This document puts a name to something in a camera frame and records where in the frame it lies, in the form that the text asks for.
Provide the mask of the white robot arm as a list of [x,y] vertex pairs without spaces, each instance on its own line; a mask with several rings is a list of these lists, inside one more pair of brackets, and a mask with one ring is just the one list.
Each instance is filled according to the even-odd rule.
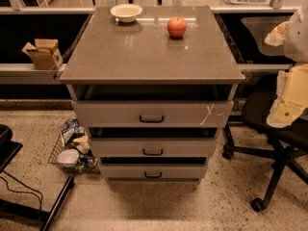
[[288,21],[278,24],[265,38],[265,43],[284,48],[284,55],[295,65],[277,76],[276,99],[267,125],[284,128],[291,125],[308,108],[308,1]]

